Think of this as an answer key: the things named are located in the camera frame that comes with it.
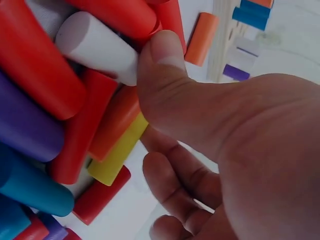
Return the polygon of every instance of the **purple block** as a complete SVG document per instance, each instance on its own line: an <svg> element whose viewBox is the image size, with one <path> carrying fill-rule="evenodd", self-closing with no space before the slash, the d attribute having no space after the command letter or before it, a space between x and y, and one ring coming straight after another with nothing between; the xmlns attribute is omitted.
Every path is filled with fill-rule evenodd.
<svg viewBox="0 0 320 240"><path fill-rule="evenodd" d="M62 240L68 235L67 230L53 216L41 212L38 217L49 231L43 240Z"/></svg>
<svg viewBox="0 0 320 240"><path fill-rule="evenodd" d="M0 142L44 163L64 144L63 127L1 72Z"/></svg>
<svg viewBox="0 0 320 240"><path fill-rule="evenodd" d="M223 75L226 75L234 80L238 80L238 81L244 81L244 80L248 80L250 78L250 74L242 71L234 66L230 66L230 65L225 65L225 68L223 70Z"/></svg>

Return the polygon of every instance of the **red block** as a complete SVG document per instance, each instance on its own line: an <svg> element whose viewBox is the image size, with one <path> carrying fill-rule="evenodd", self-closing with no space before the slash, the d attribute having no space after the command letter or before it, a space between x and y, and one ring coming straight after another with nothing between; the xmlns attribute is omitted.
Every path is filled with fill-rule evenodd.
<svg viewBox="0 0 320 240"><path fill-rule="evenodd" d="M124 35L140 39L155 28L157 16L145 0L66 0Z"/></svg>
<svg viewBox="0 0 320 240"><path fill-rule="evenodd" d="M146 2L155 10L163 29L171 30L179 36L183 54L186 54L187 45L178 0L146 0Z"/></svg>
<svg viewBox="0 0 320 240"><path fill-rule="evenodd" d="M70 228L66 228L65 230L68 232L68 235L63 240L81 240L81 237L79 237Z"/></svg>
<svg viewBox="0 0 320 240"><path fill-rule="evenodd" d="M112 186L95 181L75 202L73 213L86 225L90 225L114 196L129 181L131 174L123 166Z"/></svg>
<svg viewBox="0 0 320 240"><path fill-rule="evenodd" d="M86 89L23 0L0 1L0 67L59 120L77 114Z"/></svg>
<svg viewBox="0 0 320 240"><path fill-rule="evenodd" d="M90 144L118 86L111 78L91 69L84 72L83 81L87 90L84 106L66 121L63 149L48 165L50 176L61 184L77 182Z"/></svg>
<svg viewBox="0 0 320 240"><path fill-rule="evenodd" d="M34 213L29 213L28 216L31 225L15 237L15 240L43 240L49 234L48 229Z"/></svg>

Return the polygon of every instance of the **white block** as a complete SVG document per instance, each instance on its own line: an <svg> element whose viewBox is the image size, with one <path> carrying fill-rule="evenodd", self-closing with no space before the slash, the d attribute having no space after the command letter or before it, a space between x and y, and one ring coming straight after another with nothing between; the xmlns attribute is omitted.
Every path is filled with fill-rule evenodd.
<svg viewBox="0 0 320 240"><path fill-rule="evenodd" d="M249 40L243 36L237 36L234 39L234 45L246 52L258 57L261 54L261 47L258 42Z"/></svg>
<svg viewBox="0 0 320 240"><path fill-rule="evenodd" d="M102 73L116 74L117 81L137 85L137 52L88 12L70 16L59 29L55 43L67 58Z"/></svg>
<svg viewBox="0 0 320 240"><path fill-rule="evenodd" d="M229 65L250 73L257 57L231 46L227 51L227 62Z"/></svg>

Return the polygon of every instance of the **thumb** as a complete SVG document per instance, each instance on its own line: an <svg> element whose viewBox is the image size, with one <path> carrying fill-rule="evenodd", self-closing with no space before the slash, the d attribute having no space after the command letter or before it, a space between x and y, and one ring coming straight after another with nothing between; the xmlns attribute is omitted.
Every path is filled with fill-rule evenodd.
<svg viewBox="0 0 320 240"><path fill-rule="evenodd" d="M153 128L214 161L240 126L268 109L319 95L315 84L284 74L241 83L197 83L187 75L178 36L167 30L143 49L137 90Z"/></svg>
<svg viewBox="0 0 320 240"><path fill-rule="evenodd" d="M216 101L222 101L234 88L233 84L203 84L190 79L181 42L171 31L156 34L140 55L137 89L144 116L153 128L203 153L201 145L211 140L211 133L228 117L219 114L216 118L224 110L221 105L216 107Z"/></svg>

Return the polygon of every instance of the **orange block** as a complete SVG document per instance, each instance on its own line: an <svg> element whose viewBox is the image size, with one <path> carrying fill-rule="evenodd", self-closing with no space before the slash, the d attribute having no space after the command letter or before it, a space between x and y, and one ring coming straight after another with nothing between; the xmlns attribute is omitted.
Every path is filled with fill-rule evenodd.
<svg viewBox="0 0 320 240"><path fill-rule="evenodd" d="M249 0L249 1L255 4L259 4L261 6L264 6L268 9L272 8L272 5L274 4L274 0Z"/></svg>
<svg viewBox="0 0 320 240"><path fill-rule="evenodd" d="M124 86L106 108L89 148L91 157L102 162L140 112L137 87Z"/></svg>
<svg viewBox="0 0 320 240"><path fill-rule="evenodd" d="M207 12L200 13L184 60L202 67L218 29L219 18Z"/></svg>

